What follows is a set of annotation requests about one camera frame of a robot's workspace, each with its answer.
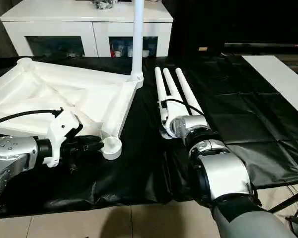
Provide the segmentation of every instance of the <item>white cylindrical rod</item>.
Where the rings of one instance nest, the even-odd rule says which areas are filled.
[[[175,72],[178,76],[182,91],[184,93],[184,96],[185,96],[188,104],[191,105],[192,107],[195,107],[196,109],[200,110],[201,112],[203,112],[197,99],[195,98],[187,80],[185,79],[182,70],[180,68],[177,68],[175,70]],[[197,113],[196,111],[194,111],[192,109],[191,109],[191,113],[192,113],[192,115],[199,115],[199,113]]]
[[[142,65],[145,0],[135,0],[134,2],[133,69],[131,71],[131,80],[139,81],[144,79]]]
[[[159,67],[154,69],[155,72],[155,80],[157,83],[157,91],[158,91],[158,99],[159,101],[163,101],[167,97],[167,92],[165,91],[161,70]]]
[[[164,74],[165,80],[167,81],[168,88],[169,88],[169,91],[170,91],[171,95],[174,97],[174,99],[183,101],[182,98],[181,98],[181,95],[180,95],[180,93],[177,89],[177,86],[175,86],[175,83],[173,81],[173,78],[170,74],[169,69],[164,68],[163,69],[163,74]]]

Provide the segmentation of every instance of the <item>object on cabinet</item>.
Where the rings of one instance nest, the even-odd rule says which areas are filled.
[[[109,9],[114,7],[114,0],[91,0],[97,9]]]

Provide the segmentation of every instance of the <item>tiled floor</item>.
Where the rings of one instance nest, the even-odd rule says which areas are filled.
[[[259,191],[269,209],[290,197],[286,187]],[[277,217],[295,213],[293,205]],[[93,211],[0,219],[0,238],[219,238],[210,211],[195,202],[112,207]]]

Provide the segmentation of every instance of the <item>black tablecloth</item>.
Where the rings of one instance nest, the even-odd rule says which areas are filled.
[[[0,59],[0,76],[17,59]],[[131,60],[41,59],[51,63],[128,74]],[[163,140],[155,66],[181,67],[211,127],[245,163],[257,188],[298,183],[298,112],[246,61],[231,58],[144,60],[114,161],[95,153],[70,174],[42,166],[13,178],[0,198],[0,217],[89,210],[113,205],[190,200],[187,153],[181,140]]]

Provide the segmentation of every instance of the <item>white sideboard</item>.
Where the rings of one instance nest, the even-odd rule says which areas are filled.
[[[120,57],[132,49],[132,2],[98,10],[87,0],[23,0],[0,19],[19,56]],[[160,1],[145,2],[146,56],[167,56],[172,22]]]

